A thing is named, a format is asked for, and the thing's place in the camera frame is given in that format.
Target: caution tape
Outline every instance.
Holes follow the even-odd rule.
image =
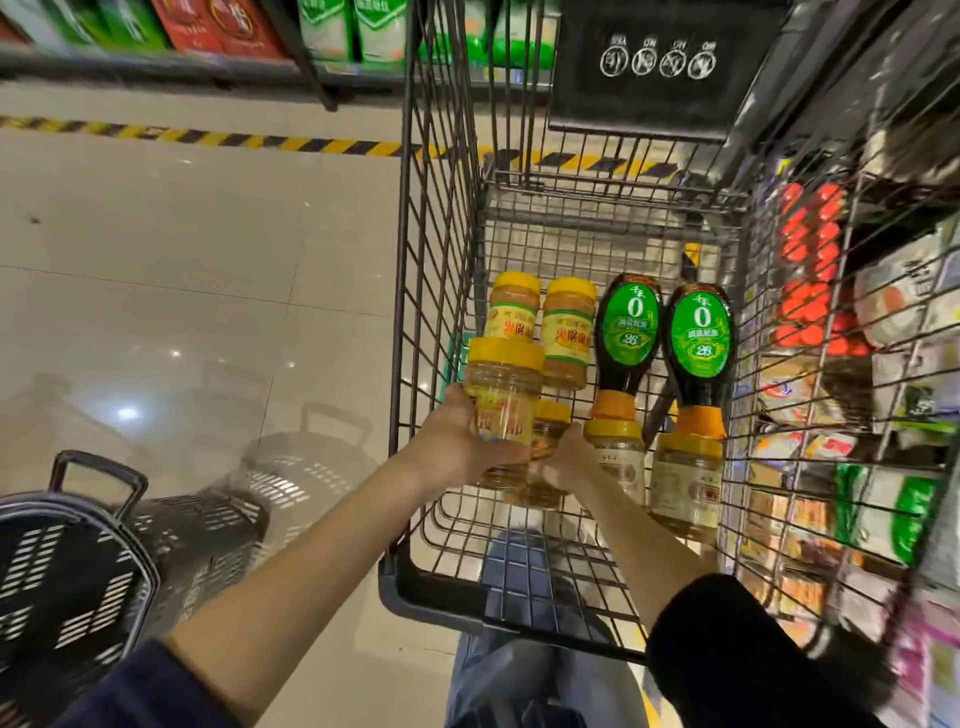
[[[107,139],[139,139],[198,147],[229,147],[233,149],[273,149],[280,152],[306,152],[325,155],[353,155],[356,157],[401,157],[403,145],[398,141],[364,141],[361,139],[328,139],[310,136],[274,136],[236,132],[209,132],[201,129],[111,124],[106,121],[59,121],[40,116],[0,116],[0,129],[59,134],[84,134]],[[411,152],[418,158],[447,158],[449,149],[411,144]],[[477,148],[482,158],[494,151],[491,146]],[[531,152],[524,155],[518,149],[501,149],[499,159],[513,168],[525,166],[561,173],[590,172],[628,180],[636,177],[668,178],[677,171],[672,162],[650,159],[576,155],[569,152]]]

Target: green package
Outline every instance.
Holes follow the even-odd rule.
[[[450,59],[449,28],[452,18],[446,17],[445,4],[437,2],[434,13],[435,59]],[[467,41],[467,61],[487,64],[487,2],[486,0],[466,0],[464,4],[464,35]],[[426,58],[426,40],[420,45],[420,55]]]
[[[352,12],[348,0],[298,0],[300,33],[315,59],[352,61]]]
[[[493,29],[492,57],[493,65],[498,68],[532,68],[537,62],[537,14],[538,4],[530,7],[530,42],[527,38],[527,3],[513,0],[500,11],[496,27]],[[507,61],[507,17],[510,17],[510,60]],[[557,27],[560,22],[560,5],[546,0],[543,7],[543,24],[540,31],[540,68],[553,68],[556,56]]]
[[[54,23],[74,45],[115,48],[107,23],[94,0],[41,0]]]
[[[407,47],[407,0],[353,0],[360,61],[399,65]]]
[[[99,0],[100,10],[117,48],[162,51],[170,47],[167,34],[148,0]]]
[[[938,480],[924,471],[876,467],[870,493],[864,498],[869,473],[863,465],[837,465],[836,537],[843,544],[909,566]],[[854,532],[858,508],[863,513]]]
[[[41,48],[115,45],[94,0],[0,0],[0,11]]]

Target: yellow lid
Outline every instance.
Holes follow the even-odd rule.
[[[635,398],[613,389],[597,390],[597,398],[590,409],[594,420],[632,420],[636,417]]]
[[[657,442],[657,450],[663,449],[678,449],[713,460],[723,460],[723,446],[716,440],[701,435],[688,435],[685,432],[662,432]]]
[[[543,347],[523,339],[477,336],[470,340],[470,348],[467,352],[467,364],[475,361],[510,364],[539,372],[543,369]]]
[[[587,420],[584,423],[586,437],[626,437],[639,440],[643,436],[636,420]]]
[[[515,285],[517,288],[527,288],[537,295],[540,294],[540,279],[522,271],[504,271],[493,282],[494,288],[501,285]]]
[[[592,301],[597,300],[597,287],[589,280],[584,279],[556,279],[551,280],[546,287],[546,295],[551,293],[579,293]]]
[[[690,405],[677,412],[677,431],[687,435],[700,435],[711,440],[723,440],[727,429],[719,407]]]
[[[538,420],[556,420],[559,423],[570,422],[570,415],[570,405],[565,401],[540,400],[534,410],[534,417]]]

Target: hand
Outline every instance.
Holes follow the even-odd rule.
[[[531,463],[530,471],[554,488],[572,493],[584,505],[597,488],[619,488],[611,475],[600,467],[596,450],[584,439],[579,423],[566,429],[550,457]]]
[[[446,388],[444,403],[430,413],[423,427],[395,460],[408,465],[423,486],[423,498],[447,488],[469,485],[494,465],[526,463],[530,449],[520,443],[485,442],[477,431],[473,402],[459,384]]]

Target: tiled floor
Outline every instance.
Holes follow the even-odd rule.
[[[396,109],[18,85],[0,113],[400,133]],[[144,471],[155,496],[244,462],[308,496],[286,533],[384,459],[397,160],[22,132],[0,132],[0,156],[0,494],[41,488],[68,447]],[[368,578],[261,725],[440,726],[456,639],[390,615]]]

